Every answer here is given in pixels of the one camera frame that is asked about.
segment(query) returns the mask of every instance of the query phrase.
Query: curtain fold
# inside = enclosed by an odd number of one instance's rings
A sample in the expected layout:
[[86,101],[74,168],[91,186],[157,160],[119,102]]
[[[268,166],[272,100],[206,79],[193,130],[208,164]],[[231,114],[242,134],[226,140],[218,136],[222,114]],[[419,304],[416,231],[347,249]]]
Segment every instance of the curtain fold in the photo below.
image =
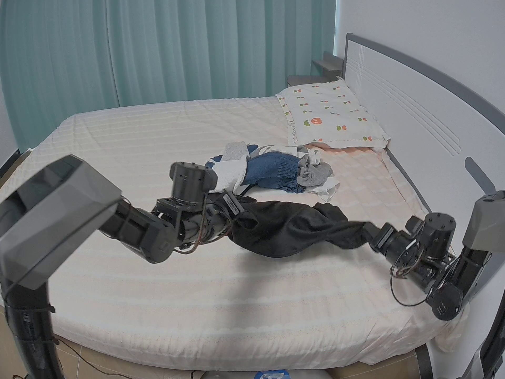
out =
[[331,51],[335,0],[3,0],[0,75],[21,149],[86,111],[271,96]]
[[335,4],[107,0],[119,103],[271,96],[332,50]]
[[67,117],[119,105],[105,0],[3,0],[0,74],[20,149]]

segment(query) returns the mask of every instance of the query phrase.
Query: pillow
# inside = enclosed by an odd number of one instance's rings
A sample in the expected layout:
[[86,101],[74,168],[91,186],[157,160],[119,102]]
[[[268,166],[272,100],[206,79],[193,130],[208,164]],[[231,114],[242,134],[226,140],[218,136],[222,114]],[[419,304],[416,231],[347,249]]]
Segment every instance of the pillow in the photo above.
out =
[[288,144],[385,148],[391,139],[342,79],[285,88],[277,98],[288,120]]

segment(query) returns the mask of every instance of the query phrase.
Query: floor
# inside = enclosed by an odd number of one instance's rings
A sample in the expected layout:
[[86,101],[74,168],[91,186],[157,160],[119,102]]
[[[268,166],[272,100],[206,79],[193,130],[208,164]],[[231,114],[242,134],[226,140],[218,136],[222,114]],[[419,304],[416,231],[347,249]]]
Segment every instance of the floor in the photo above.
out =
[[[29,153],[23,154],[0,178],[0,187],[12,175],[14,170],[28,157]],[[12,379],[13,375],[23,377],[26,374],[21,357],[16,349],[11,331],[3,318],[4,310],[0,307],[0,379]],[[66,379],[105,379],[107,376],[93,368],[96,367],[108,374],[123,374],[133,379],[190,379],[191,371],[169,370],[152,366],[139,365],[123,361],[88,349],[71,341],[64,340],[80,357],[65,344],[57,346],[58,357]],[[332,368],[327,370],[334,379],[420,379],[419,367],[415,351],[395,356],[373,366],[357,362],[350,366]],[[197,371],[193,374],[194,379],[205,379],[205,372]]]

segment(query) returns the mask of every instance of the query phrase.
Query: black fabric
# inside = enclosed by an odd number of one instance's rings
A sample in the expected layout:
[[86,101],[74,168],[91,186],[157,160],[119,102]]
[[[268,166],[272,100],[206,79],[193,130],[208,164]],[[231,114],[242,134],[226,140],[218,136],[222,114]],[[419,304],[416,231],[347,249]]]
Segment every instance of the black fabric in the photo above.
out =
[[230,239],[246,250],[267,257],[292,256],[326,240],[343,249],[367,242],[364,222],[349,222],[331,204],[310,207],[292,202],[256,202],[240,198],[245,212],[233,223]]

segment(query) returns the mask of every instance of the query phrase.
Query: bed sheet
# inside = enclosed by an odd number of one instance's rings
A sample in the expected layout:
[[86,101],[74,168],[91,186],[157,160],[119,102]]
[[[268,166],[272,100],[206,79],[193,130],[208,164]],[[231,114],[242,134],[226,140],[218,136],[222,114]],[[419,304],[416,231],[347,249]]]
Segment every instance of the bed sheet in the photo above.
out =
[[[276,98],[153,104],[77,114],[55,130],[0,189],[0,201],[67,154],[89,162],[133,205],[171,193],[174,161],[205,163],[227,142],[287,144]],[[340,186],[331,203],[350,220],[403,228],[425,209],[383,149],[327,149]],[[314,205],[318,197],[268,189],[259,200]],[[95,232],[50,278],[55,333],[132,362],[185,370],[311,369],[376,363],[449,325],[429,306],[405,308],[389,292],[390,265],[365,245],[313,245],[284,259],[223,238],[151,265]],[[406,302],[423,294],[400,282]]]

